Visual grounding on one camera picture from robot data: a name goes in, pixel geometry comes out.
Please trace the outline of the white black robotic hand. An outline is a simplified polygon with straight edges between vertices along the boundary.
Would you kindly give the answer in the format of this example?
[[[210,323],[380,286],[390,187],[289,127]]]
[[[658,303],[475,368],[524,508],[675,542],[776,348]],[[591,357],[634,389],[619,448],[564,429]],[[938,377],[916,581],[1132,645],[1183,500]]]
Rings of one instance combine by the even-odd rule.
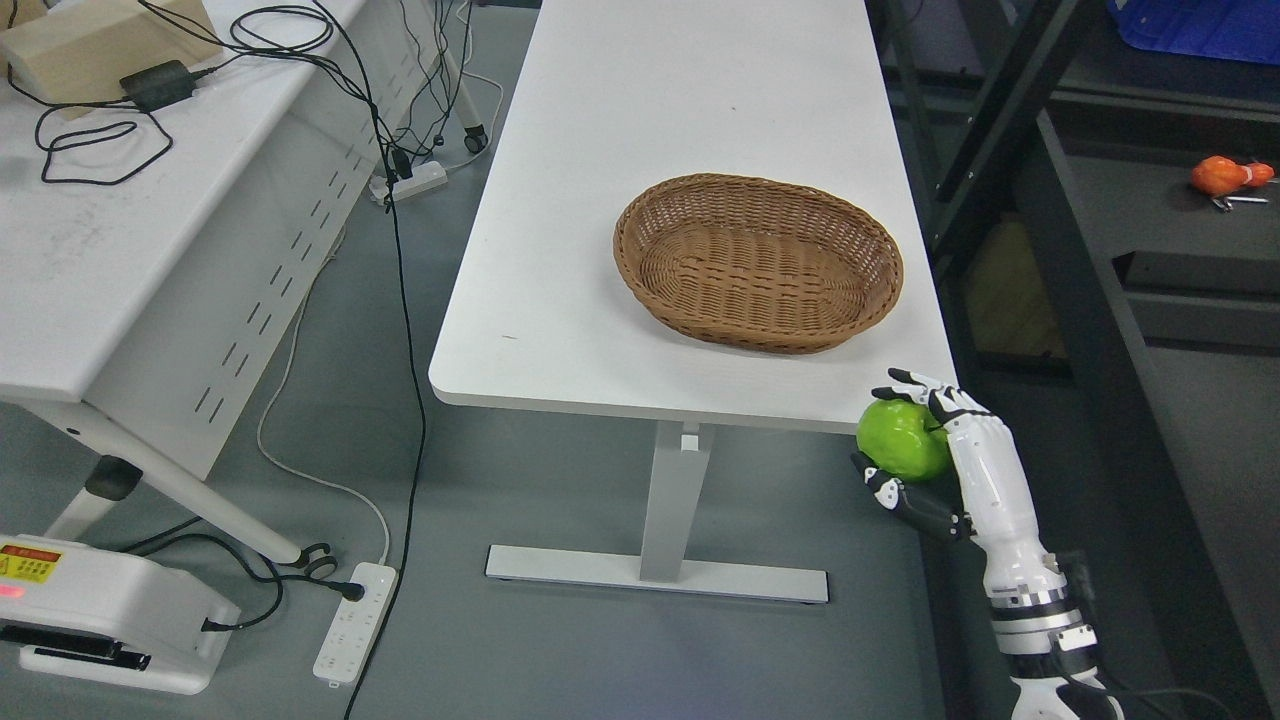
[[[940,539],[973,541],[986,552],[983,587],[997,609],[1029,607],[1066,598],[1068,579],[1041,543],[1036,507],[1012,432],[957,386],[918,372],[891,368],[891,383],[872,391],[928,411],[946,433],[963,510],[911,489],[884,461],[858,442],[852,461],[881,507]]]

